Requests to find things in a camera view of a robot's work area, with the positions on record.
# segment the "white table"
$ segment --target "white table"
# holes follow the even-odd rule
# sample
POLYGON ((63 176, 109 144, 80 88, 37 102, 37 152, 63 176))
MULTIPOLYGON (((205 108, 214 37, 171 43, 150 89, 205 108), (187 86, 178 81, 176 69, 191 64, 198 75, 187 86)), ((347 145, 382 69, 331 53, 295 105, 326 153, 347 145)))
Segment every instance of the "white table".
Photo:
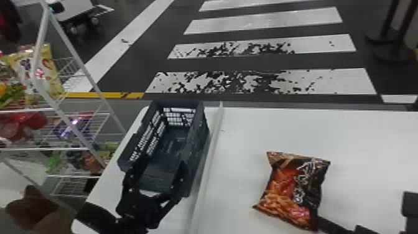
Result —
MULTIPOLYGON (((214 109, 206 113, 211 123, 214 109)), ((359 224, 380 234, 398 233, 405 222, 402 193, 418 192, 417 140, 418 113, 225 108, 214 154, 197 186, 203 191, 197 204, 194 191, 150 233, 308 233, 251 208, 271 171, 266 151, 332 162, 322 186, 321 216, 345 228, 359 224)), ((114 157, 87 201, 116 214, 122 178, 114 157)), ((77 221, 73 232, 94 233, 77 221)))

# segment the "black pole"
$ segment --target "black pole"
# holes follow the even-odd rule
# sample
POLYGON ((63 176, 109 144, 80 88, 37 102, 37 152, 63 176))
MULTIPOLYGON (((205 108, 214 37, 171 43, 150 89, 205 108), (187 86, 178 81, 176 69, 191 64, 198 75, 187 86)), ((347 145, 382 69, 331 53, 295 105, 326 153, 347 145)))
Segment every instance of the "black pole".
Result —
POLYGON ((388 36, 389 28, 391 27, 391 23, 393 21, 393 17, 395 16, 395 12, 398 5, 399 0, 392 0, 391 6, 389 7, 389 12, 383 22, 382 31, 380 32, 381 37, 386 38, 388 36))
POLYGON ((393 45, 376 47, 374 55, 389 63, 410 62, 414 56, 412 50, 404 45, 404 38, 418 8, 418 0, 412 0, 393 45))
POLYGON ((376 45, 383 45, 389 44, 394 41, 394 37, 389 35, 389 30, 391 28, 391 23, 393 21, 393 17, 395 16, 396 9, 399 5, 400 0, 392 0, 391 5, 389 7, 389 11, 386 14, 386 18, 383 21, 382 28, 373 27, 369 30, 366 34, 366 39, 376 45))
POLYGON ((394 50, 399 49, 401 45, 404 43, 406 32, 408 31, 408 28, 411 25, 412 19, 414 18, 417 8, 418 8, 418 0, 412 0, 405 14, 405 18, 402 21, 401 28, 399 28, 398 35, 393 45, 394 50))

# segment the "red package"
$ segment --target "red package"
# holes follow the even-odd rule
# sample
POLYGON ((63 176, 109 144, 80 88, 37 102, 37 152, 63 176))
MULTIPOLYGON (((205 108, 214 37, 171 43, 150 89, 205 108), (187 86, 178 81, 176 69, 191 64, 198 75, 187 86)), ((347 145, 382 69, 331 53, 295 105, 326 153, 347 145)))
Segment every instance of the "red package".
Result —
POLYGON ((321 184, 330 162, 283 152, 267 152, 267 158, 271 176, 253 208, 297 227, 317 231, 321 184))
POLYGON ((11 118, 33 130, 38 130, 48 123, 48 119, 43 112, 13 113, 11 118))
POLYGON ((19 123, 9 121, 0 129, 0 136, 10 141, 18 141, 23 138, 23 127, 19 123))

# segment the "white line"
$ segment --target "white line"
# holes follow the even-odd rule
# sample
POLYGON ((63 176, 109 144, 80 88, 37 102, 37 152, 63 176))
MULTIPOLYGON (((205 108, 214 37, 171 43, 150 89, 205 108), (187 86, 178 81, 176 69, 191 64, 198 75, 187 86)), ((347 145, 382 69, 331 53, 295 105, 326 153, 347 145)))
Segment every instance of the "white line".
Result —
POLYGON ((326 7, 300 11, 197 19, 190 23, 184 34, 339 24, 342 22, 343 20, 336 7, 326 7))
POLYGON ((104 11, 103 11, 103 12, 101 12, 101 13, 97 13, 95 16, 101 16, 101 15, 103 15, 103 14, 106 14, 106 13, 109 13, 109 12, 114 11, 114 9, 113 9, 113 8, 108 7, 108 6, 105 6, 105 5, 102 5, 102 4, 96 5, 96 7, 100 7, 100 8, 102 8, 102 9, 104 9, 104 11))
POLYGON ((375 95, 364 68, 280 72, 159 72, 146 93, 375 95))
POLYGON ((349 34, 254 39, 176 45, 169 59, 240 57, 263 54, 355 52, 349 34))
MULTIPOLYGON (((97 83, 110 68, 125 54, 129 45, 133 44, 173 3, 174 0, 155 0, 131 23, 104 46, 88 61, 86 68, 97 83)), ((83 79, 72 91, 88 92, 92 88, 87 79, 83 79)))
POLYGON ((385 103, 414 103, 417 100, 418 95, 381 95, 383 102, 385 103))
POLYGON ((307 2, 318 0, 212 0, 205 1, 199 11, 215 11, 238 7, 262 6, 269 4, 282 4, 291 2, 307 2))

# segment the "orange snack package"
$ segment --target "orange snack package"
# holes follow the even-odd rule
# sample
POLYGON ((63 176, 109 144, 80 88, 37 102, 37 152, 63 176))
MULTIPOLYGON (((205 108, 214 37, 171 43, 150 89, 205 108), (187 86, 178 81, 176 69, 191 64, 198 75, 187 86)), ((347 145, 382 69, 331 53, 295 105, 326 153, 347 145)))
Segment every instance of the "orange snack package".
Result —
POLYGON ((330 162, 283 152, 267 152, 267 158, 271 176, 253 208, 297 227, 317 231, 321 184, 330 162))

